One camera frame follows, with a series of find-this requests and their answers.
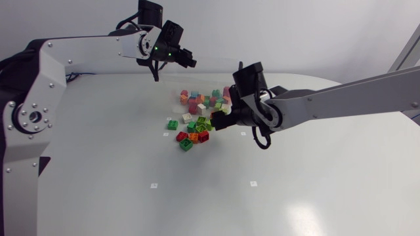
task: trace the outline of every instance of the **teal block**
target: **teal block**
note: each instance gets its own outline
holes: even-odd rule
[[[176,130],[178,128],[178,121],[169,121],[168,129],[169,130]]]

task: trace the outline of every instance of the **background wall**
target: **background wall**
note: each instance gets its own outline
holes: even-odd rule
[[[199,60],[198,69],[167,71],[233,72],[224,63],[231,58],[245,65],[261,61],[266,72],[350,82],[386,73],[420,23],[418,0],[155,1],[164,7],[164,20],[184,28],[181,46],[194,57],[227,58],[216,66]],[[106,35],[137,5],[136,0],[2,0],[0,58],[36,38]],[[121,68],[115,72],[147,72],[130,59],[108,63]]]

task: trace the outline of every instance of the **table surface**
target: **table surface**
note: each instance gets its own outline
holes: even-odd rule
[[[234,126],[184,152],[175,136],[185,125],[165,128],[167,117],[180,119],[173,81],[233,79],[161,80],[92,75],[68,85],[43,154],[52,160],[39,177],[38,235],[419,234],[420,128],[405,115],[309,121],[273,134],[268,150],[250,127]],[[336,85],[291,74],[266,80]]]

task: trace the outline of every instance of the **white block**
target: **white block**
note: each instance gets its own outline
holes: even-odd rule
[[[197,114],[198,115],[203,115],[203,112],[205,111],[205,105],[203,104],[198,104],[197,105]]]
[[[184,119],[184,124],[192,121],[192,116],[189,113],[182,115],[182,118]]]

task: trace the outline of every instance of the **dark green block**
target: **dark green block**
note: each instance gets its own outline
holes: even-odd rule
[[[179,142],[179,146],[184,150],[188,151],[192,148],[192,141],[188,138],[183,139],[181,142]]]
[[[169,130],[176,130],[178,128],[178,121],[169,121],[168,129]]]
[[[189,122],[186,129],[188,130],[188,132],[195,132],[196,131],[196,122],[194,122],[194,121]]]

